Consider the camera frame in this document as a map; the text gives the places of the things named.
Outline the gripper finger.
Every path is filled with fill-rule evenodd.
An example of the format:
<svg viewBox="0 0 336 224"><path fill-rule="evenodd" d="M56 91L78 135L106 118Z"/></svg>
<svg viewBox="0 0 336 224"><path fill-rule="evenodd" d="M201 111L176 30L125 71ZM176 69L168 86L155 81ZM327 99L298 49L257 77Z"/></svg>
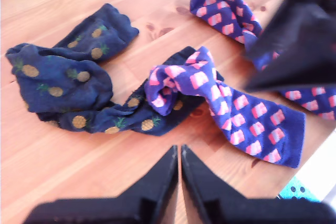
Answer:
<svg viewBox="0 0 336 224"><path fill-rule="evenodd" d="M316 55L284 54L253 75L247 90L335 87L335 53Z"/></svg>
<svg viewBox="0 0 336 224"><path fill-rule="evenodd" d="M182 186L188 223L243 223L246 198L214 174L187 146L181 147Z"/></svg>
<svg viewBox="0 0 336 224"><path fill-rule="evenodd" d="M118 223L174 223L178 192L177 146L118 197Z"/></svg>
<svg viewBox="0 0 336 224"><path fill-rule="evenodd" d="M330 25L335 21L335 9L316 3L281 3L258 39L247 49L246 57L260 60L266 54L288 50L298 42L301 33L311 33L310 27L320 22Z"/></svg>

